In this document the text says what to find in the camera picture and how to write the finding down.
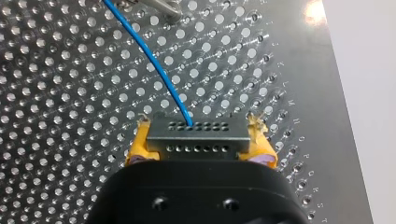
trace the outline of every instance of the white surface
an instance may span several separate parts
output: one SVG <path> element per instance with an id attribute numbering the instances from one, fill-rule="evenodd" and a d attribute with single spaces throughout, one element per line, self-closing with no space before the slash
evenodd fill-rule
<path id="1" fill-rule="evenodd" d="M 396 223 L 396 1 L 323 1 L 374 223 Z"/>

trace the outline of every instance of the hole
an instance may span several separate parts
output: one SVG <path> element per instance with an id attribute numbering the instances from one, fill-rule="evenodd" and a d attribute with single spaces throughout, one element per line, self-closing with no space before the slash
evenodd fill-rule
<path id="1" fill-rule="evenodd" d="M 186 35 L 186 33 L 184 32 L 184 30 L 177 30 L 176 31 L 176 37 L 181 39 Z"/>
<path id="2" fill-rule="evenodd" d="M 248 36 L 250 36 L 250 29 L 249 28 L 244 28 L 241 32 L 241 35 L 246 38 Z"/>
<path id="3" fill-rule="evenodd" d="M 237 211 L 239 209 L 239 202 L 235 199 L 226 199 L 223 202 L 224 209 Z"/>
<path id="4" fill-rule="evenodd" d="M 207 43 L 207 42 L 205 42 L 205 43 L 202 45 L 202 50 L 203 50 L 204 52 L 210 51 L 211 48 L 212 48 L 212 46 L 211 46 L 209 43 Z"/>
<path id="5" fill-rule="evenodd" d="M 216 22 L 217 24 L 222 24 L 222 23 L 224 22 L 224 16 L 221 15 L 221 14 L 216 15 L 216 17 L 215 17 L 215 22 Z"/>
<path id="6" fill-rule="evenodd" d="M 191 55 L 192 55 L 191 50 L 189 50 L 189 49 L 184 50 L 184 52 L 183 52 L 183 57 L 184 57 L 185 59 L 189 59 L 189 58 L 191 57 Z"/>
<path id="7" fill-rule="evenodd" d="M 224 36 L 221 38 L 221 43 L 222 43 L 223 45 L 228 45 L 228 44 L 230 44 L 230 42 L 231 42 L 231 38 L 230 38 L 228 35 L 224 35 Z"/>
<path id="8" fill-rule="evenodd" d="M 243 7 L 237 7 L 235 10 L 235 14 L 238 17 L 241 17 L 242 15 L 244 15 L 245 13 L 245 9 Z"/>
<path id="9" fill-rule="evenodd" d="M 167 146 L 166 147 L 166 151 L 168 152 L 172 152 L 174 150 L 174 148 L 172 146 Z"/>
<path id="10" fill-rule="evenodd" d="M 233 65 L 236 63 L 236 57 L 231 55 L 230 57 L 228 57 L 228 64 Z"/>
<path id="11" fill-rule="evenodd" d="M 205 25 L 203 22 L 198 21 L 197 23 L 195 23 L 195 30 L 197 32 L 202 32 L 205 29 Z"/>
<path id="12" fill-rule="evenodd" d="M 188 7 L 189 7 L 190 10 L 195 10 L 195 9 L 197 9 L 198 4 L 195 1 L 190 1 L 189 4 L 188 4 Z"/>
<path id="13" fill-rule="evenodd" d="M 151 25 L 157 25 L 158 24 L 158 22 L 160 22 L 160 20 L 158 19 L 158 17 L 156 17 L 156 16 L 151 16 L 150 18 L 149 18 L 149 22 L 150 22 L 150 24 Z"/>
<path id="14" fill-rule="evenodd" d="M 254 58 L 254 57 L 256 56 L 256 53 L 257 53 L 257 51 L 256 51 L 255 49 L 249 49 L 249 50 L 247 51 L 247 56 L 248 56 L 249 58 Z"/>
<path id="15" fill-rule="evenodd" d="M 205 105 L 202 111 L 204 114 L 209 114 L 212 111 L 212 108 L 209 105 Z"/>
<path id="16" fill-rule="evenodd" d="M 160 46 L 164 46 L 164 45 L 166 44 L 166 38 L 163 37 L 163 36 L 159 36 L 158 39 L 157 39 L 157 43 L 158 43 Z"/>

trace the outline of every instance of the perforated metal plate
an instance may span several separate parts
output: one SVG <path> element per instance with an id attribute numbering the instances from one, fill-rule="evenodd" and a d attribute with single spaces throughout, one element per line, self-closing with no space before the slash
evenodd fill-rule
<path id="1" fill-rule="evenodd" d="M 249 110 L 313 223 L 372 223 L 324 11 L 306 0 L 179 2 L 176 24 L 123 11 L 194 118 Z M 0 222 L 83 223 L 139 113 L 179 116 L 95 0 L 0 3 Z"/>

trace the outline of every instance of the blue cable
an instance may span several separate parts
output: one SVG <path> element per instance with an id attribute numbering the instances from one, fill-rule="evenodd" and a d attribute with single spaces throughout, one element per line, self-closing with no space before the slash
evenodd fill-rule
<path id="1" fill-rule="evenodd" d="M 181 102 L 180 98 L 178 97 L 177 91 L 175 90 L 174 86 L 172 85 L 171 80 L 169 80 L 169 77 L 165 74 L 165 71 L 163 71 L 163 68 L 161 67 L 160 63 L 154 57 L 151 50 L 149 50 L 145 41 L 137 34 L 137 32 L 134 31 L 134 28 L 132 27 L 132 25 L 125 19 L 124 16 L 122 16 L 122 14 L 114 6 L 114 4 L 111 2 L 111 0 L 103 0 L 103 2 L 108 7 L 108 9 L 113 13 L 113 15 L 117 18 L 117 20 L 119 20 L 119 22 L 122 24 L 122 26 L 125 28 L 125 30 L 134 38 L 137 45 L 139 45 L 139 47 L 143 50 L 143 52 L 146 54 L 146 56 L 148 56 L 148 59 L 154 65 L 158 74 L 160 74 L 160 77 L 163 79 L 163 83 L 165 84 L 166 88 L 169 90 L 172 97 L 174 98 L 178 108 L 181 111 L 181 114 L 183 115 L 184 119 L 187 122 L 187 125 L 192 126 L 192 119 L 190 117 L 189 112 L 187 111 L 186 106 L 184 106 L 183 103 Z"/>

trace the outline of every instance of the screw hole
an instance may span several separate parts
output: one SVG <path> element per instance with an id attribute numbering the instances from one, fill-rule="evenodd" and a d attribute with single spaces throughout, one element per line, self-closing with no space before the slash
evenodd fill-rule
<path id="1" fill-rule="evenodd" d="M 239 209 L 239 202 L 235 199 L 226 199 L 223 202 L 223 207 L 227 210 L 237 211 Z"/>
<path id="2" fill-rule="evenodd" d="M 265 63 L 268 63 L 270 61 L 270 56 L 268 55 L 264 55 L 264 57 L 262 57 L 264 59 Z"/>
<path id="3" fill-rule="evenodd" d="M 152 208 L 157 210 L 157 211 L 163 211 L 166 208 L 168 208 L 168 200 L 164 197 L 159 197 L 154 199 L 154 202 L 152 203 Z"/>

